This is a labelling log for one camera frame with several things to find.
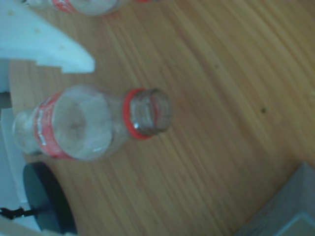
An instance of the red bottle ring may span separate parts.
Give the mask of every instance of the red bottle ring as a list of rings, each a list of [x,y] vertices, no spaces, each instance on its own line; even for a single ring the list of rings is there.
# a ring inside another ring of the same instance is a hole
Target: red bottle ring
[[[145,90],[145,89],[144,88],[136,88],[136,89],[131,90],[125,96],[125,100],[123,103],[123,119],[124,119],[126,128],[132,137],[134,137],[136,139],[141,139],[141,140],[148,139],[151,136],[140,134],[138,132],[138,130],[133,126],[132,122],[130,121],[130,116],[131,116],[131,114],[130,114],[130,102],[136,93],[143,91],[143,90]]]

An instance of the wood grain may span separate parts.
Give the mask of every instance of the wood grain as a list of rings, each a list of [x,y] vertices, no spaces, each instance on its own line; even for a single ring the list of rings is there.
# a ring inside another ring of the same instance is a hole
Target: wood grain
[[[172,128],[94,163],[44,160],[82,236],[230,236],[315,164],[315,2],[166,0],[99,18],[42,12],[94,74],[11,64],[15,113],[70,85],[160,87]]]

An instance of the bottle body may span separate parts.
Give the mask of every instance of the bottle body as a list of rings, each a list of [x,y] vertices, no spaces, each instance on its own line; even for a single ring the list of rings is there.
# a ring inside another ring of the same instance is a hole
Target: bottle body
[[[140,103],[133,101],[136,96],[127,101],[126,97],[91,86],[73,86],[16,117],[16,144],[28,154],[44,153],[54,158],[88,161],[109,156],[131,136],[138,138],[135,124],[155,119],[144,113],[132,121],[132,106],[139,108]]]
[[[129,0],[22,0],[37,9],[55,8],[68,13],[97,16],[110,13]]]

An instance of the plastic bottle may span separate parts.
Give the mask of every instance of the plastic bottle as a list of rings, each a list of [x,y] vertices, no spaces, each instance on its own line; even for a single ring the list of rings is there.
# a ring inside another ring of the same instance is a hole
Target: plastic bottle
[[[143,140],[165,131],[170,118],[169,99],[159,89],[119,95],[78,85],[19,113],[13,136],[28,154],[89,161],[109,156],[129,138]]]
[[[97,16],[112,12],[130,0],[21,0],[37,9],[55,8],[60,11],[79,12],[89,16]]]

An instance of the black round base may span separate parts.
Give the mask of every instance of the black round base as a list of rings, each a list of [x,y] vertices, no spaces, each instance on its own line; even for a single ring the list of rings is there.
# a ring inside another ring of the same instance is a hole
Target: black round base
[[[27,199],[41,230],[77,234],[69,204],[50,169],[42,162],[27,164],[23,172]]]

